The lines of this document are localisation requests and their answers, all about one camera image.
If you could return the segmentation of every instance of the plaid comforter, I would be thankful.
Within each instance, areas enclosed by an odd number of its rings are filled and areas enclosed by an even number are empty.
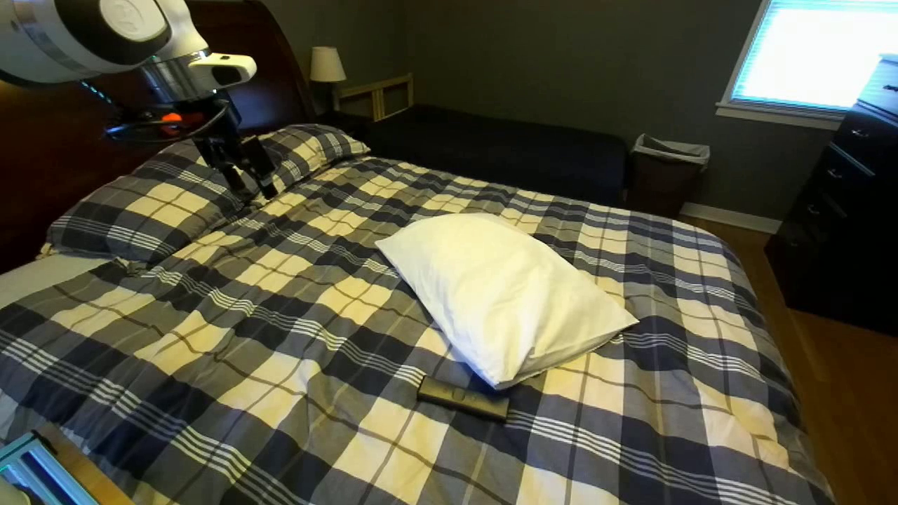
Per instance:
[[[474,384],[376,241],[497,213],[640,323],[508,394]],[[743,269],[669,218],[360,158],[135,274],[0,311],[0,389],[129,493],[178,502],[829,502]]]

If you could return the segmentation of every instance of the wooden floor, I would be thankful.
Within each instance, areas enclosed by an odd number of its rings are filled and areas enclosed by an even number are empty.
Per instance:
[[[693,225],[742,255],[837,502],[898,505],[898,336],[790,309],[763,255],[763,234]]]

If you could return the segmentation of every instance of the wall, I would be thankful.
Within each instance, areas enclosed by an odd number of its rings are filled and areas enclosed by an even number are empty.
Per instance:
[[[759,0],[407,0],[428,105],[713,147],[697,201],[784,215],[829,133],[717,119]]]
[[[337,44],[348,81],[407,74],[405,0],[265,0],[310,77],[313,44]]]

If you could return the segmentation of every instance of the nightstand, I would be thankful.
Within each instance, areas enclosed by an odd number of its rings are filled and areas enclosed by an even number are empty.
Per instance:
[[[348,116],[348,112],[327,112],[316,119],[318,124],[337,126],[348,133],[358,141],[365,141],[370,134],[373,121],[365,116]]]

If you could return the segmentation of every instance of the wooden headboard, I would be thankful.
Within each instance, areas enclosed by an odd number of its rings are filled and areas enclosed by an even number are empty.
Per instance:
[[[259,77],[231,93],[245,133],[316,119],[310,81],[262,0],[209,0],[191,11],[214,51],[259,63]],[[137,74],[102,85],[123,105],[153,105]],[[80,85],[22,89],[0,81],[0,119],[0,272],[32,260],[64,207],[157,152],[106,144],[112,109]]]

